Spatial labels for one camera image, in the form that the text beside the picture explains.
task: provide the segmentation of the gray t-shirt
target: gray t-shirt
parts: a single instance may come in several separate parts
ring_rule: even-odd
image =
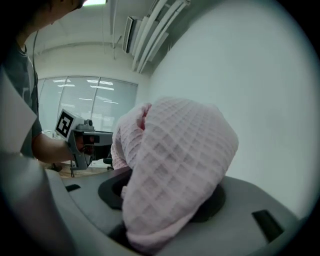
[[[38,92],[36,85],[38,83],[38,78],[35,77],[33,65],[27,55],[27,49],[23,52],[16,42],[8,51],[7,57],[2,65],[4,72],[10,79],[14,88],[37,115],[37,119],[26,136],[21,148],[21,153],[24,156],[33,158],[32,138],[42,132],[37,106]]]

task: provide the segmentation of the pink towel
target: pink towel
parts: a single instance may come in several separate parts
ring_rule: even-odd
[[[163,248],[213,193],[238,144],[213,105],[165,97],[123,116],[111,154],[115,169],[133,169],[122,206],[130,244],[150,255]]]

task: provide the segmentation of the white wall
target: white wall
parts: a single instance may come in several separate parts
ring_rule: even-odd
[[[120,48],[115,49],[116,60],[109,44],[78,45],[55,48],[35,57],[38,78],[60,76],[98,76],[138,84],[136,104],[148,101],[150,72],[131,71],[133,58]]]
[[[319,185],[319,63],[278,8],[229,1],[198,19],[157,67],[150,100],[216,104],[239,137],[228,176],[306,215]]]

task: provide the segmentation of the person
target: person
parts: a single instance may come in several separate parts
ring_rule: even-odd
[[[13,87],[37,115],[20,152],[26,157],[35,157],[44,163],[64,162],[74,160],[74,157],[64,140],[55,140],[42,133],[38,111],[38,76],[28,57],[25,42],[32,33],[81,8],[83,3],[84,0],[44,0],[30,21],[19,30],[2,63]],[[81,137],[77,138],[76,145],[79,151],[85,150]]]

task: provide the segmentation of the glass wall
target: glass wall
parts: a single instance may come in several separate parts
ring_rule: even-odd
[[[54,131],[62,109],[91,119],[96,131],[113,132],[135,106],[137,84],[92,76],[63,76],[38,82],[39,120]]]

